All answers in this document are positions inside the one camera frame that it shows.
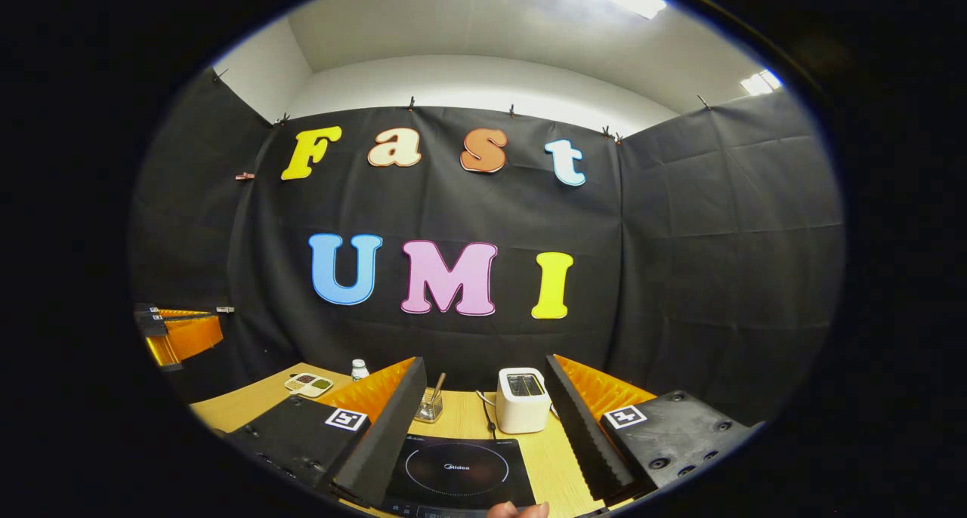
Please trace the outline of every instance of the wooden table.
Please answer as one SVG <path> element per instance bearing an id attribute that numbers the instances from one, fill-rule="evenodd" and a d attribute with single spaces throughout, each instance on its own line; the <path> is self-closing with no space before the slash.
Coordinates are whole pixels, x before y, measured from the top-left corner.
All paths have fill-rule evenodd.
<path id="1" fill-rule="evenodd" d="M 289 392 L 283 387 L 283 383 L 296 373 L 312 373 L 332 380 L 334 387 L 329 391 L 338 390 L 352 382 L 348 375 L 313 367 L 307 363 L 297 363 L 257 383 L 193 404 L 190 406 L 191 411 L 213 428 L 227 433 L 234 431 L 288 397 Z M 435 423 L 414 421 L 409 433 L 446 436 L 452 439 L 490 438 L 484 406 L 481 405 L 483 401 L 476 393 L 448 390 L 442 390 L 441 393 L 443 414 L 440 418 Z M 483 394 L 496 403 L 494 391 Z M 493 405 L 487 405 L 487 412 L 497 422 L 497 412 Z M 601 500 L 595 501 L 588 492 L 587 484 L 584 483 L 584 477 L 577 466 L 577 459 L 574 458 L 564 429 L 556 416 L 549 415 L 546 428 L 538 433 L 505 435 L 500 428 L 497 429 L 497 439 L 510 438 L 517 439 L 521 444 L 521 454 L 527 466 L 535 501 L 549 501 L 550 517 L 571 518 L 604 507 Z M 374 508 L 357 507 L 348 501 L 342 503 L 372 515 L 396 518 L 393 514 Z M 628 503 L 629 501 L 623 501 L 621 504 L 611 505 L 611 508 L 622 507 Z"/>

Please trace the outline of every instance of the white wall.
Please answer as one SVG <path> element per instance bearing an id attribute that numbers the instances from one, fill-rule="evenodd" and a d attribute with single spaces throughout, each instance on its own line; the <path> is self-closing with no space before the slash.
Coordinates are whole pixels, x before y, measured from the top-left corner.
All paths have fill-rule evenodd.
<path id="1" fill-rule="evenodd" d="M 322 71 L 298 89 L 286 112 L 299 118 L 341 109 L 400 107 L 409 104 L 410 95 L 422 106 L 507 112 L 514 104 L 514 112 L 521 115 L 598 131 L 607 125 L 622 136 L 678 115 L 583 74 L 480 56 L 391 57 Z"/>
<path id="2" fill-rule="evenodd" d="M 289 20 L 270 23 L 212 65 L 242 101 L 269 122 L 283 112 L 312 70 L 292 34 Z"/>

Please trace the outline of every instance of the pink letter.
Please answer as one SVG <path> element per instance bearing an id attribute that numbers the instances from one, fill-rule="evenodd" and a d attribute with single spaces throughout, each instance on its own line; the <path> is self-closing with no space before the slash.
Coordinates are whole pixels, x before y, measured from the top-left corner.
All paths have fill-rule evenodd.
<path id="1" fill-rule="evenodd" d="M 490 261 L 497 255 L 497 247 L 493 244 L 467 244 L 453 264 L 453 270 L 446 269 L 440 249 L 431 240 L 410 240 L 403 244 L 403 252 L 410 257 L 410 297 L 401 304 L 404 312 L 426 314 L 431 311 L 426 288 L 440 312 L 446 312 L 460 287 L 463 287 L 463 294 L 456 304 L 456 312 L 464 316 L 487 316 L 496 310 L 490 302 Z"/>

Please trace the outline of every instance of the white ceiling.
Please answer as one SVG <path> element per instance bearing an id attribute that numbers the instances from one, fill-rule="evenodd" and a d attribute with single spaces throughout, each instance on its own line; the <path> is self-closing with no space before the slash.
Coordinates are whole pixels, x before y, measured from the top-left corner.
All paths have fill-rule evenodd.
<path id="1" fill-rule="evenodd" d="M 315 0 L 290 13 L 312 71 L 419 54 L 533 61 L 591 76 L 678 113 L 746 96 L 762 69 L 671 8 L 647 20 L 602 0 Z"/>

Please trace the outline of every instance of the yellow letter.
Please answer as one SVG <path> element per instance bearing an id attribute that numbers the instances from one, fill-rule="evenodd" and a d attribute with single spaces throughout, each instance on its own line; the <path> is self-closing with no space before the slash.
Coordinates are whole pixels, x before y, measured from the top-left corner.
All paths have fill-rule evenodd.
<path id="1" fill-rule="evenodd" d="M 283 180 L 294 180 L 295 178 L 305 178 L 312 172 L 308 167 L 308 159 L 312 158 L 312 163 L 318 163 L 326 153 L 326 146 L 329 141 L 342 139 L 342 128 L 326 127 L 324 129 L 314 129 L 303 131 L 296 135 L 296 150 L 292 153 L 288 168 L 283 171 Z"/>
<path id="2" fill-rule="evenodd" d="M 376 135 L 376 146 L 369 151 L 369 164 L 373 167 L 389 167 L 397 165 L 409 167 L 420 161 L 420 133 L 409 127 L 387 129 Z"/>
<path id="3" fill-rule="evenodd" d="M 538 254 L 541 266 L 541 295 L 538 304 L 531 309 L 531 316 L 537 319 L 560 319 L 567 316 L 564 306 L 564 280 L 567 268 L 573 266 L 574 257 L 560 252 Z"/>

